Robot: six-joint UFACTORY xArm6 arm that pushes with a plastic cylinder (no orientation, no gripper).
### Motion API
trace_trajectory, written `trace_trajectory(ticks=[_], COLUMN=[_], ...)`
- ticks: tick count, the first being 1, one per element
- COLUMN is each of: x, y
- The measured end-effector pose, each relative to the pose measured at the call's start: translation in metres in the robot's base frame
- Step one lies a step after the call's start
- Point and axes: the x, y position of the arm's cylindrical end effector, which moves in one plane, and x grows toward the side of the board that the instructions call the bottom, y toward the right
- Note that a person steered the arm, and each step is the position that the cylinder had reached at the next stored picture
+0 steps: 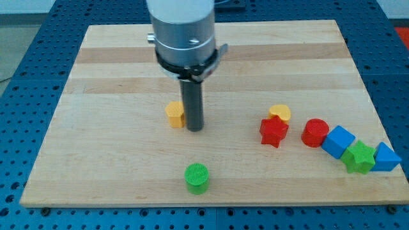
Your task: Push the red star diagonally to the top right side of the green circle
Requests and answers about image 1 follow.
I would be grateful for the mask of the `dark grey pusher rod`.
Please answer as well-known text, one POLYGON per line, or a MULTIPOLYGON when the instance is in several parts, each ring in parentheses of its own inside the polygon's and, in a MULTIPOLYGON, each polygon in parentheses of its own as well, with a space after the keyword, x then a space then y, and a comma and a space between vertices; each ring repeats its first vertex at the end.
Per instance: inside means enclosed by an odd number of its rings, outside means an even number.
POLYGON ((180 91, 185 113, 185 125, 189 131, 198 132, 204 126, 201 84, 180 81, 180 91))

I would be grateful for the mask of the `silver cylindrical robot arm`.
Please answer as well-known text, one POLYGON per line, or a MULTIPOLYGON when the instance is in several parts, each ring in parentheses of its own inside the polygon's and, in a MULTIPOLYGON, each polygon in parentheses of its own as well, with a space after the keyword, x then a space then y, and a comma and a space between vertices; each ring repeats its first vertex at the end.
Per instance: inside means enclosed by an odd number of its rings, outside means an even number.
POLYGON ((216 46, 214 0, 147 0, 153 26, 148 42, 163 72, 180 82, 185 124, 204 126, 202 82, 218 67, 228 45, 216 46))

